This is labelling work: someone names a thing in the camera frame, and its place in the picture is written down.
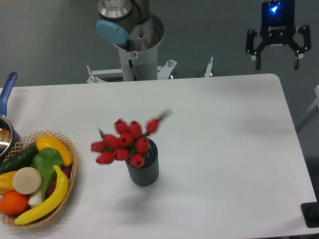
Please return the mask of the robot base pedestal column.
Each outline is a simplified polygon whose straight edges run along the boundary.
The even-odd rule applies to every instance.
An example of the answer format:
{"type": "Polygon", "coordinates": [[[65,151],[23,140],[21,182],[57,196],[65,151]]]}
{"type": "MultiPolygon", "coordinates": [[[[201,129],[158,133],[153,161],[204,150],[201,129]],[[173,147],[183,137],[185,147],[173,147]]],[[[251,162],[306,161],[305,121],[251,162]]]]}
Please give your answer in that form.
{"type": "Polygon", "coordinates": [[[148,0],[101,0],[96,30],[119,51],[124,81],[158,78],[158,46],[162,21],[150,12],[148,0]]]}

